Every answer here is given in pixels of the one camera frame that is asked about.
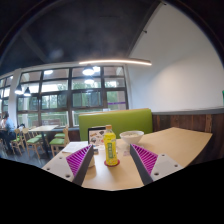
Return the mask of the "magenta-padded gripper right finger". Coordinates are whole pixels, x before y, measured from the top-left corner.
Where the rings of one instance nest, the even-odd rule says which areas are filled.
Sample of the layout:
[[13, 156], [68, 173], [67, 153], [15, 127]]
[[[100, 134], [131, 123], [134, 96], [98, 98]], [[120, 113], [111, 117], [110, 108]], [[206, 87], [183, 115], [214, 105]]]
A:
[[182, 169], [182, 166], [167, 154], [157, 155], [135, 144], [130, 145], [130, 154], [143, 185], [148, 185]]

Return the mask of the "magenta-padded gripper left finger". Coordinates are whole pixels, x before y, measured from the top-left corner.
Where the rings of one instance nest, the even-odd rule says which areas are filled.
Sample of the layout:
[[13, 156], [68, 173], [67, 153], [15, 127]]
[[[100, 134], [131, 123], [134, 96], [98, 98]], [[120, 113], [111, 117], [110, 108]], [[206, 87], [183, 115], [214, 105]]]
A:
[[81, 186], [93, 156], [92, 145], [73, 153], [59, 152], [43, 167], [43, 170]]

